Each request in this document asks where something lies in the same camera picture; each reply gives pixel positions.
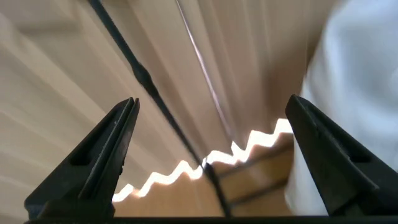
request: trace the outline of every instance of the beige curtain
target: beige curtain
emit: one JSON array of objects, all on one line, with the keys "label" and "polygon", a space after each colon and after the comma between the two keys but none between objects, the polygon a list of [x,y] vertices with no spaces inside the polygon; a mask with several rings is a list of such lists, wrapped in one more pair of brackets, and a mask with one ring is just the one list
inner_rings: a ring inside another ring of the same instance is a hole
[{"label": "beige curtain", "polygon": [[[201,157],[273,132],[334,3],[103,1]],[[86,1],[1,1],[0,213],[25,220],[24,199],[130,96],[141,110],[117,190],[196,167]]]}]

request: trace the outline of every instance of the wooden floor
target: wooden floor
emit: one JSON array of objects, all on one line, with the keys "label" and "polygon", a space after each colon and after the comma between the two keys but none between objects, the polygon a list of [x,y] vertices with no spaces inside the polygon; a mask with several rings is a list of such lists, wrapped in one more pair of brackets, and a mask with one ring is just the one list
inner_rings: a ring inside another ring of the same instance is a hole
[{"label": "wooden floor", "polygon": [[[257,147],[249,159],[255,162],[248,162],[247,167],[239,168],[238,165],[232,169],[225,164],[214,164],[222,176],[221,186],[233,205],[234,216],[291,215],[285,204],[284,187],[292,167],[292,155],[291,144],[271,149]],[[254,199],[245,198],[256,192],[258,196]],[[184,174],[172,185],[154,185],[147,196],[136,198],[130,195],[114,206],[117,217],[223,216],[213,186],[205,175],[190,180]]]}]

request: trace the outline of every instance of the white fabric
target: white fabric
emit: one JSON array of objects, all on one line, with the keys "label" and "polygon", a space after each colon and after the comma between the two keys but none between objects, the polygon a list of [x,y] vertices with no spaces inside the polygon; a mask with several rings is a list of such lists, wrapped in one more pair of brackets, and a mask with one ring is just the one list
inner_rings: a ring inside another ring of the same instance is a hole
[{"label": "white fabric", "polygon": [[[302,96],[398,169],[398,1],[349,1],[325,27]],[[327,215],[295,143],[286,200],[296,215]]]}]

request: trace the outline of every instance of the brown surface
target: brown surface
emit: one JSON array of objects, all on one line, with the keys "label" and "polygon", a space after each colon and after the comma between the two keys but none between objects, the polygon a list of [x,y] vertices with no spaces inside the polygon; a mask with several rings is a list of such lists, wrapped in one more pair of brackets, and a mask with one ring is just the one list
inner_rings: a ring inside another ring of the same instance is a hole
[{"label": "brown surface", "polygon": [[[251,157],[262,156],[267,153],[264,151],[265,149],[257,147]],[[292,165],[292,153],[293,150],[285,151],[223,178],[221,184],[226,197],[231,200],[286,179]],[[131,195],[114,206],[117,217],[223,216],[208,179],[203,176],[191,181],[185,174],[172,185],[154,185],[147,196],[136,198]],[[236,206],[232,212],[236,216],[290,215],[285,204],[283,187]]]}]

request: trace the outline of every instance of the light strip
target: light strip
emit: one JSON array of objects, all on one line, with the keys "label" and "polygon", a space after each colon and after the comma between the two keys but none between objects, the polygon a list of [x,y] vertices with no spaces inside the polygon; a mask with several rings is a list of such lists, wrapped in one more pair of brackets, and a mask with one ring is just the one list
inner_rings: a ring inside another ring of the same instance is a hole
[{"label": "light strip", "polygon": [[[220,151],[211,151],[210,154],[203,159],[202,165],[205,167],[206,164],[212,164],[214,162],[235,165],[238,161],[246,162],[254,145],[271,147],[275,144],[280,133],[293,133],[292,127],[287,119],[278,119],[273,134],[266,134],[254,130],[251,131],[245,150],[240,149],[235,142],[232,142],[231,149],[233,155]],[[187,161],[181,161],[170,175],[163,175],[157,172],[151,173],[140,190],[134,190],[134,187],[131,184],[127,184],[119,193],[113,195],[112,201],[121,202],[129,194],[133,194],[137,197],[144,197],[148,194],[150,187],[154,183],[170,185],[174,183],[183,172],[188,174],[191,180],[197,180],[203,174],[203,169],[200,166],[196,169],[192,169]]]}]

